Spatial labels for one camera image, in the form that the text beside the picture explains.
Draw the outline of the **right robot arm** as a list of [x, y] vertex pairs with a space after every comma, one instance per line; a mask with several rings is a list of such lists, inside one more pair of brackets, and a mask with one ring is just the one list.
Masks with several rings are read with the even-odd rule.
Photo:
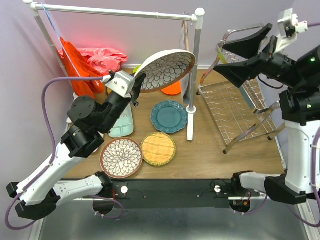
[[320, 49], [315, 47], [298, 60], [282, 50], [308, 30], [306, 21], [280, 23], [279, 35], [272, 36], [264, 49], [262, 40], [272, 29], [223, 44], [223, 49], [243, 58], [242, 62], [217, 65], [214, 70], [235, 87], [259, 75], [287, 86], [279, 94], [279, 105], [288, 131], [289, 157], [286, 173], [237, 172], [230, 191], [241, 196], [248, 189], [265, 193], [275, 202], [297, 205], [320, 198]]

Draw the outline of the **large floral ceramic plate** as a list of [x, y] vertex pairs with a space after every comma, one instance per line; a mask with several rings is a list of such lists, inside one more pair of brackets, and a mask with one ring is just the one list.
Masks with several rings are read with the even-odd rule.
[[147, 58], [134, 74], [145, 74], [141, 93], [152, 93], [164, 89], [184, 78], [193, 69], [195, 55], [187, 50], [163, 50]]

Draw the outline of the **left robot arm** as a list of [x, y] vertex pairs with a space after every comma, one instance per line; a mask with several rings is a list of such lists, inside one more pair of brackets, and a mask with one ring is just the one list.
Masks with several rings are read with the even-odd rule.
[[15, 209], [18, 217], [35, 223], [74, 199], [89, 196], [108, 199], [113, 183], [104, 172], [64, 185], [58, 182], [104, 143], [103, 134], [111, 131], [128, 105], [138, 105], [145, 78], [145, 73], [111, 72], [101, 78], [112, 89], [104, 103], [89, 95], [74, 100], [67, 112], [72, 126], [60, 142], [52, 143], [52, 154], [25, 180], [6, 186], [13, 199], [9, 208]]

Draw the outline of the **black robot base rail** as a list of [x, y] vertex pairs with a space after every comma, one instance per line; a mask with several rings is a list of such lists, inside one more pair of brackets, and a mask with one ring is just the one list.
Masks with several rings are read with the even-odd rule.
[[246, 208], [264, 196], [233, 190], [229, 179], [113, 179], [115, 199], [125, 209]]

